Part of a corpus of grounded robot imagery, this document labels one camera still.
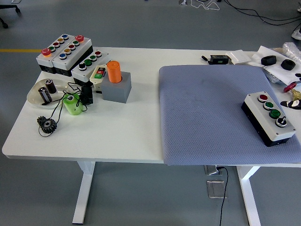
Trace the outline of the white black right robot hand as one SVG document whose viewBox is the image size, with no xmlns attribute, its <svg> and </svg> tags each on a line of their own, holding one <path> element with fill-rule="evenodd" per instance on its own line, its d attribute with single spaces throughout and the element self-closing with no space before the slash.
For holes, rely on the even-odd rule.
<svg viewBox="0 0 301 226">
<path fill-rule="evenodd" d="M 291 92 L 292 94 L 292 101 L 282 101 L 280 104 L 284 107 L 288 107 L 294 110 L 301 109 L 301 93 L 297 91 L 295 87 L 297 86 L 297 82 L 292 82 L 290 85 L 286 86 L 283 89 L 284 93 Z"/>
</svg>

